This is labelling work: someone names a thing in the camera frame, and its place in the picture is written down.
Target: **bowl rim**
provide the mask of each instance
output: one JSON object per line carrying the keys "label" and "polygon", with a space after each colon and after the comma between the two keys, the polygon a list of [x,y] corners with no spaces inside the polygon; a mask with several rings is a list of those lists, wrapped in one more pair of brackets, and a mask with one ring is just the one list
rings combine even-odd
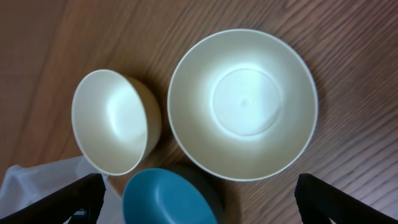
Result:
{"label": "bowl rim", "polygon": [[[75,131],[76,127],[75,127],[75,113],[74,113],[74,112],[75,112],[75,104],[76,104],[76,102],[75,102],[75,100],[76,100],[76,95],[77,95],[79,89],[81,88],[83,82],[84,82],[88,77],[93,76],[93,75],[95,75],[95,74],[98,73],[98,72],[108,72],[109,74],[112,74],[112,75],[121,77],[121,78],[132,88],[132,90],[135,92],[135,94],[138,96],[140,106],[141,106],[141,108],[144,110],[144,119],[145,119],[145,124],[146,124],[146,134],[145,134],[145,144],[144,144],[144,148],[143,148],[142,151],[141,151],[141,155],[140,155],[138,161],[137,161],[129,170],[124,171],[124,172],[120,172],[120,173],[108,172],[108,171],[106,171],[106,170],[100,168],[99,166],[97,166],[97,165],[90,159],[90,157],[87,155],[87,153],[86,153],[85,150],[83,149],[83,146],[81,145],[80,140],[79,140],[79,137],[78,137],[78,135],[77,135],[77,133],[76,133],[76,131]],[[100,172],[102,172],[102,173],[104,173],[104,174],[108,174],[108,175],[113,175],[113,176],[127,174],[127,173],[129,173],[130,171],[132,171],[134,168],[136,168],[136,166],[140,163],[140,161],[141,161],[142,158],[144,157],[145,150],[146,150],[146,147],[147,147],[147,144],[148,144],[148,120],[147,120],[147,114],[146,114],[145,107],[144,107],[144,104],[143,104],[143,102],[142,102],[142,99],[141,99],[140,95],[138,94],[137,90],[134,88],[134,86],[132,85],[132,83],[131,83],[126,77],[124,77],[123,75],[121,75],[120,73],[115,72],[115,71],[113,71],[113,70],[109,70],[109,69],[98,69],[98,70],[94,70],[94,71],[90,72],[89,74],[87,74],[87,75],[80,81],[79,85],[76,87],[75,93],[73,94],[72,108],[71,108],[71,120],[72,120],[72,131],[73,131],[73,135],[75,136],[75,141],[76,141],[76,143],[77,143],[77,145],[78,145],[78,147],[79,147],[81,153],[84,155],[84,157],[87,159],[87,161],[88,161],[93,167],[95,167],[97,170],[99,170]]]}
{"label": "bowl rim", "polygon": [[180,174],[178,174],[178,173],[176,173],[176,172],[173,172],[172,170],[169,170],[169,169],[166,169],[166,168],[162,168],[162,167],[152,167],[152,168],[140,170],[139,172],[137,172],[136,174],[134,174],[134,175],[129,179],[129,182],[126,184],[126,186],[125,186],[124,189],[123,189],[123,194],[122,194],[122,213],[123,213],[123,220],[124,220],[125,223],[127,223],[127,221],[126,221],[126,216],[124,215],[124,208],[125,208],[124,202],[126,201],[126,198],[125,198],[124,196],[125,196],[125,194],[126,194],[126,192],[127,192],[127,189],[128,189],[129,186],[132,184],[132,180],[133,180],[134,177],[136,177],[137,175],[142,175],[143,173],[149,172],[149,171],[150,171],[150,172],[153,172],[153,171],[165,171],[166,173],[174,174],[174,175],[178,176],[178,178],[184,180],[184,182],[186,182],[193,190],[195,190],[195,191],[202,197],[202,199],[206,202],[208,208],[209,208],[210,211],[211,211],[211,214],[213,215],[214,221],[217,222],[216,214],[214,213],[212,207],[210,206],[209,201],[207,201],[207,199],[203,196],[203,194],[202,194],[202,193],[201,193],[189,180],[185,179],[185,178],[184,178],[183,176],[181,176]]}
{"label": "bowl rim", "polygon": [[[197,48],[201,43],[203,43],[204,41],[215,37],[216,35],[221,35],[221,34],[225,34],[225,33],[230,33],[230,32],[250,32],[250,33],[254,33],[254,34],[261,34],[264,37],[270,38],[274,41],[276,41],[277,43],[279,43],[281,46],[285,47],[286,49],[288,49],[294,56],[295,58],[300,62],[300,64],[302,65],[302,67],[304,68],[304,70],[306,71],[308,80],[311,84],[312,87],[312,92],[313,92],[313,99],[314,99],[314,117],[313,117],[313,121],[312,121],[312,128],[310,131],[310,134],[308,136],[308,139],[306,141],[306,143],[304,144],[303,148],[301,149],[301,151],[299,152],[299,154],[290,162],[288,163],[286,166],[284,166],[283,168],[281,168],[280,170],[266,175],[264,177],[258,177],[258,178],[232,178],[232,177],[227,177],[224,175],[220,175],[217,174],[216,172],[213,172],[212,170],[207,169],[205,166],[201,165],[199,162],[197,162],[190,154],[189,152],[184,148],[183,144],[181,143],[181,141],[179,140],[177,133],[175,132],[174,126],[173,126],[173,122],[171,119],[171,115],[170,115],[170,92],[174,83],[174,78],[175,78],[175,74],[177,73],[178,69],[180,68],[182,62],[184,61],[185,57],[187,57],[190,52]],[[271,34],[268,34],[266,32],[263,31],[259,31],[259,30],[254,30],[254,29],[228,29],[228,30],[223,30],[214,34],[209,35],[208,37],[205,37],[204,39],[202,39],[201,41],[197,42],[193,47],[191,47],[188,52],[185,53],[185,55],[181,58],[181,60],[179,61],[179,63],[177,64],[177,66],[175,67],[175,70],[173,72],[172,78],[170,80],[170,85],[169,85],[169,90],[167,92],[167,117],[169,118],[169,123],[170,123],[170,127],[171,130],[173,132],[174,138],[177,141],[178,145],[181,147],[182,151],[188,156],[188,158],[193,161],[198,167],[202,168],[203,170],[205,170],[206,172],[208,172],[209,174],[212,174],[216,177],[222,178],[222,179],[226,179],[226,180],[232,180],[232,181],[238,181],[238,182],[247,182],[247,181],[255,181],[255,180],[262,180],[268,177],[272,177],[273,175],[276,175],[280,172],[282,172],[283,170],[285,170],[286,168],[288,168],[290,165],[292,165],[304,152],[304,150],[307,148],[307,146],[309,145],[312,136],[315,132],[315,127],[317,125],[317,121],[318,121],[318,93],[317,93],[317,88],[315,85],[315,80],[313,79],[312,73],[308,67],[308,65],[305,63],[304,59],[287,43],[285,43],[283,40],[279,39],[278,37],[275,37]]]}

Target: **blue bowl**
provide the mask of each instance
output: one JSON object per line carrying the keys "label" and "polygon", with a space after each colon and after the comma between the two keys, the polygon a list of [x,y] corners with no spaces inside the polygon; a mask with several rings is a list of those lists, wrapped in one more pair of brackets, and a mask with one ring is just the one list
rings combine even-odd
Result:
{"label": "blue bowl", "polygon": [[217,224],[223,206],[212,183],[194,169],[151,168],[134,175],[123,192],[126,224]]}

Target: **white bowl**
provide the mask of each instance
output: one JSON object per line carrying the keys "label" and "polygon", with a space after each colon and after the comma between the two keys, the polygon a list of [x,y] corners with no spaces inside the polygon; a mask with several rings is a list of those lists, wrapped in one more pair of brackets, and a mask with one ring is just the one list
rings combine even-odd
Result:
{"label": "white bowl", "polygon": [[285,42],[256,30],[213,34],[174,71],[167,98],[172,131],[187,156],[229,180],[286,169],[315,129],[318,97],[310,70]]}
{"label": "white bowl", "polygon": [[88,74],[72,102],[72,127],[87,160],[123,175],[155,147],[161,130],[157,101],[141,82],[111,70]]}

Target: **wood grain surface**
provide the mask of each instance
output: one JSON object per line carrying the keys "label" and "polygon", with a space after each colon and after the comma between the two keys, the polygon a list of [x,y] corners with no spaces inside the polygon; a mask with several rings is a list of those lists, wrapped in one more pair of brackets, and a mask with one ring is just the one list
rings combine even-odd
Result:
{"label": "wood grain surface", "polygon": [[79,81],[108,68],[141,80],[163,114],[161,140],[128,175],[189,161],[166,113],[178,61],[215,32],[248,28],[291,45],[315,79],[320,115],[304,154],[257,182],[216,180],[227,223],[301,223],[294,199],[309,172],[398,218],[398,1],[0,1],[0,177],[80,155],[70,124]]}

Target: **bowl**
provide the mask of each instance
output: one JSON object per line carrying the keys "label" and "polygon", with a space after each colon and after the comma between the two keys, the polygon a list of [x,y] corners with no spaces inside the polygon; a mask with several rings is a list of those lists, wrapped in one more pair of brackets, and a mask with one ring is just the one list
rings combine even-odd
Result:
{"label": "bowl", "polygon": [[223,204],[212,182],[195,169],[174,165],[134,175],[123,192],[126,224],[223,223]]}
{"label": "bowl", "polygon": [[162,120],[150,90],[111,70],[88,74],[72,101],[72,128],[87,160],[100,172],[123,175],[155,147]]}
{"label": "bowl", "polygon": [[257,30],[213,34],[181,59],[167,111],[186,155],[224,179],[259,180],[286,169],[315,130],[311,72],[285,42]]}

